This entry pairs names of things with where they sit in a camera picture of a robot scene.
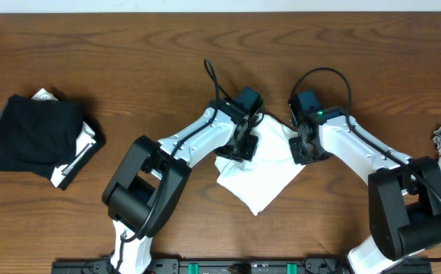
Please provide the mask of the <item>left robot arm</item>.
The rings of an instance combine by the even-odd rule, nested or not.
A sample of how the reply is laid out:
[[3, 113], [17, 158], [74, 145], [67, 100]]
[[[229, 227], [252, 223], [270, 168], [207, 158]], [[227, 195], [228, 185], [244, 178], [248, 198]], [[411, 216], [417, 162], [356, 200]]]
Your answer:
[[261, 100], [212, 100], [195, 122], [154, 141], [137, 138], [102, 195], [116, 229], [111, 273], [143, 273], [151, 263], [155, 234], [167, 223], [192, 168], [211, 152], [235, 161], [252, 159], [257, 137], [251, 130]]

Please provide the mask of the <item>white Puma t-shirt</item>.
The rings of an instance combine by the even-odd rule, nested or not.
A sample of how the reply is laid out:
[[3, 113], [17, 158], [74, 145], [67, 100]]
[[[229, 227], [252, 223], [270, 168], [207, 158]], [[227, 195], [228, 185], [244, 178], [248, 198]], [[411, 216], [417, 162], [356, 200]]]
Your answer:
[[244, 202], [253, 215], [262, 212], [304, 168], [294, 162], [289, 139], [297, 133], [266, 115], [252, 133], [259, 138], [250, 161], [216, 157], [217, 183]]

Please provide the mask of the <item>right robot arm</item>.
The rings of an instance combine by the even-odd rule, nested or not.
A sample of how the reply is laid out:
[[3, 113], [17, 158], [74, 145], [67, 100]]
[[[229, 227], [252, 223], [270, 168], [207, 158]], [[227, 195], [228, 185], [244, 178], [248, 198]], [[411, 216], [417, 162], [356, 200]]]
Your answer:
[[441, 244], [441, 172], [429, 157], [412, 158], [362, 128], [340, 107], [293, 108], [298, 164], [342, 160], [367, 185], [371, 235], [347, 254], [352, 273], [385, 273]]

